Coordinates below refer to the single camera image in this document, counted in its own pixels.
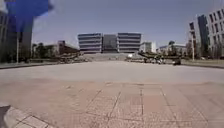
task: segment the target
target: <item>pole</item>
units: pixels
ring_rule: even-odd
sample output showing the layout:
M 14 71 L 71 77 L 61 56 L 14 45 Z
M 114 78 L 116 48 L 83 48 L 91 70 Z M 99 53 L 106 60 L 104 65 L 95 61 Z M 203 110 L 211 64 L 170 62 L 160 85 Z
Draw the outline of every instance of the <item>pole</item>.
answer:
M 191 41 L 191 45 L 192 45 L 192 60 L 194 61 L 194 37 L 193 37 L 193 34 L 192 34 L 192 41 Z
M 16 63 L 19 63 L 19 38 L 17 37 L 17 43 L 16 43 Z

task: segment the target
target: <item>building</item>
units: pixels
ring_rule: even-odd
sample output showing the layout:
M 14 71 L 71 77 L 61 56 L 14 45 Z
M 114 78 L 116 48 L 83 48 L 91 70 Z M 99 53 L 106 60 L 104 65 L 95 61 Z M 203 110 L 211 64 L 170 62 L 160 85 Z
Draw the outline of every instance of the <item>building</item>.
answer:
M 103 35 L 102 53 L 117 53 L 117 36 L 114 34 Z
M 118 52 L 134 53 L 138 52 L 141 43 L 140 33 L 118 33 Z
M 176 55 L 185 56 L 187 53 L 187 48 L 185 45 L 182 44 L 174 44 L 173 45 L 176 49 Z M 165 45 L 159 47 L 159 53 L 163 55 L 169 55 L 169 51 L 171 51 L 171 45 Z
M 148 53 L 156 53 L 156 43 L 143 42 L 141 43 L 140 51 Z
M 103 41 L 101 33 L 79 34 L 78 40 L 82 53 L 101 53 Z
M 141 34 L 79 34 L 79 47 L 82 53 L 134 53 L 140 49 Z
M 189 23 L 188 43 L 194 44 L 195 57 L 208 56 L 208 28 L 205 15 L 197 16 L 195 21 Z
M 207 19 L 211 55 L 214 58 L 224 57 L 224 9 L 210 12 Z
M 0 11 L 0 61 L 5 61 L 7 54 L 8 15 Z
M 8 15 L 4 1 L 0 0 L 0 4 L 0 62 L 15 62 L 17 49 L 20 59 L 30 58 L 33 22 L 17 32 L 15 17 Z
M 58 41 L 57 44 L 50 44 L 45 46 L 47 49 L 47 57 L 57 57 L 63 54 L 79 53 L 78 48 L 67 44 L 64 40 Z

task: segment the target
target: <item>blue sky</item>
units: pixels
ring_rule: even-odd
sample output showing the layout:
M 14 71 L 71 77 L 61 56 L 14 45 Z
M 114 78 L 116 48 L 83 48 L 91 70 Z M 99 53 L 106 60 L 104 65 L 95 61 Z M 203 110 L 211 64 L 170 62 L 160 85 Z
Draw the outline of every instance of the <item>blue sky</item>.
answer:
M 54 10 L 39 17 L 34 43 L 66 40 L 78 46 L 77 34 L 140 32 L 157 46 L 187 41 L 188 23 L 224 5 L 223 0 L 51 0 Z

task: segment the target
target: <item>plaza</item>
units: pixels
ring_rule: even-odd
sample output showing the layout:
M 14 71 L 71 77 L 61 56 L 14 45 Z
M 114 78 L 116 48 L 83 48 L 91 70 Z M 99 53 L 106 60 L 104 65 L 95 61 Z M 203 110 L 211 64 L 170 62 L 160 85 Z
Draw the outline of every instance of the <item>plaza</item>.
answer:
M 223 75 L 123 61 L 6 69 L 0 101 L 58 128 L 221 128 Z

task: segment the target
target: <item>blue flag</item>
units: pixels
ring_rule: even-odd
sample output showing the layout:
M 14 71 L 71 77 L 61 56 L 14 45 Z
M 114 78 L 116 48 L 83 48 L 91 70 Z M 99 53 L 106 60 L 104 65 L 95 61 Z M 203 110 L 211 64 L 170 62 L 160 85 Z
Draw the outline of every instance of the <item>blue flag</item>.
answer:
M 10 16 L 15 17 L 17 31 L 24 24 L 33 22 L 35 18 L 53 9 L 49 0 L 5 0 Z

